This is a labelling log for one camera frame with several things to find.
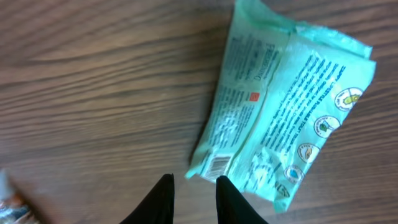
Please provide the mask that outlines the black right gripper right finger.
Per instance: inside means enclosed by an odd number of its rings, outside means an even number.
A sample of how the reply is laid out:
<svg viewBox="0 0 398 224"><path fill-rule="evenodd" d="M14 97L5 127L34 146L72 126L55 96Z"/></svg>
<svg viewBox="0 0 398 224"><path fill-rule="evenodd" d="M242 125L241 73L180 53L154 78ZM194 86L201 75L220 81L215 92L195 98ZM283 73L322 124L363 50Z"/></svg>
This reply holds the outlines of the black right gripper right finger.
<svg viewBox="0 0 398 224"><path fill-rule="evenodd" d="M219 224L268 224L225 175L216 180L216 209Z"/></svg>

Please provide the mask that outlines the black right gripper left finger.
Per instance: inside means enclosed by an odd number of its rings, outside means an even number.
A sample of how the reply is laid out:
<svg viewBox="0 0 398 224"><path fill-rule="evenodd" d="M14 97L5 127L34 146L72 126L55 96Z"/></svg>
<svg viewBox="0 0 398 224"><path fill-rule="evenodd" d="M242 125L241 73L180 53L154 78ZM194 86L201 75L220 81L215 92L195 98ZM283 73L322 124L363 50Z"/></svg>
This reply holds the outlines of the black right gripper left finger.
<svg viewBox="0 0 398 224"><path fill-rule="evenodd" d="M120 224L172 224L174 205L174 175L164 174L142 202Z"/></svg>

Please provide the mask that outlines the teal snack packet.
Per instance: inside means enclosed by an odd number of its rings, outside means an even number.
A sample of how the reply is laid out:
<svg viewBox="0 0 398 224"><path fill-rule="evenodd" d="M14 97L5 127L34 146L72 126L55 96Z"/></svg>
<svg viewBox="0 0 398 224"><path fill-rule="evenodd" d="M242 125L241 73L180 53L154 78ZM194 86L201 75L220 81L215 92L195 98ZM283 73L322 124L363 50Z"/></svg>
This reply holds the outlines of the teal snack packet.
<svg viewBox="0 0 398 224"><path fill-rule="evenodd" d="M326 140L371 84L371 52L260 0L237 1L211 114L186 178L225 175L238 190L287 211Z"/></svg>

